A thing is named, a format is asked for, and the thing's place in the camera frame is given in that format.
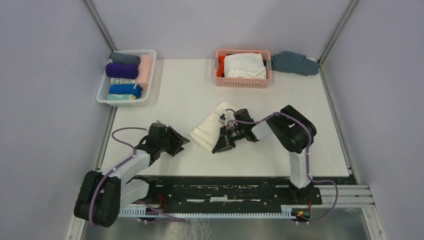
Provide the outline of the cream towel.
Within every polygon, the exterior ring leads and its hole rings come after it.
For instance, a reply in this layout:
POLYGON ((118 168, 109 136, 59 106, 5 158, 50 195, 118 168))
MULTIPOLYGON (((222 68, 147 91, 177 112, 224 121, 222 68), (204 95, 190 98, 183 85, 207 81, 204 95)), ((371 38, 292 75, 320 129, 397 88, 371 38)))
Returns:
POLYGON ((191 138, 209 154, 212 154, 212 150, 220 135, 220 128, 224 126, 219 122, 219 117, 222 114, 226 114, 227 120, 234 120, 234 112, 237 110, 239 110, 238 107, 231 105, 227 101, 222 101, 205 120, 190 133, 191 138))

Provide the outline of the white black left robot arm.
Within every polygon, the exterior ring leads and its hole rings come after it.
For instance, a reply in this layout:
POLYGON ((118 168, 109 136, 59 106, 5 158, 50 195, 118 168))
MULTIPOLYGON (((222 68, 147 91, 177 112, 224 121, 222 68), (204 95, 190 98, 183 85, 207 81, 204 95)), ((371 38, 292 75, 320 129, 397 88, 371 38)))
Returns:
POLYGON ((134 203, 150 204, 157 198, 158 191, 151 186, 154 180, 138 173, 150 167, 162 153, 174 157, 184 150, 190 140, 171 126, 154 122, 147 129, 138 145, 134 146, 111 137, 128 147, 130 154, 117 165, 104 172, 89 171, 82 181, 73 215, 88 221, 92 226, 110 227, 122 209, 134 203))

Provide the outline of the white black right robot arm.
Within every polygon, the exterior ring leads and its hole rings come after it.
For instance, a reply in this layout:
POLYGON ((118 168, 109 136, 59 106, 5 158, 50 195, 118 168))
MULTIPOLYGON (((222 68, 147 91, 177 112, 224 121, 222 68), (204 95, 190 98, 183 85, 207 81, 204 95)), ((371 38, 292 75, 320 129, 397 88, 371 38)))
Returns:
POLYGON ((211 152, 216 154, 232 150, 236 147, 236 141, 242 139, 256 143, 274 135, 289 152, 289 179, 293 186, 288 191, 289 199, 295 204, 302 204, 309 198, 307 187, 313 179, 308 154, 316 134, 317 129, 312 122, 291 105, 259 121, 254 121, 249 111, 241 108, 233 113, 233 119, 219 128, 219 136, 211 152))

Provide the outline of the purple towel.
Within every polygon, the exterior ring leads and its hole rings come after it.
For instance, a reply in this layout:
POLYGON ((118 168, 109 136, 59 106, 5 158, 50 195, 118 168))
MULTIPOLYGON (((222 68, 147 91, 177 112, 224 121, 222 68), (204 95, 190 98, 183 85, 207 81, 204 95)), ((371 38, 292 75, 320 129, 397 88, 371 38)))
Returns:
POLYGON ((139 75, 139 70, 138 66, 134 64, 110 62, 105 66, 105 73, 111 78, 136 79, 139 75))

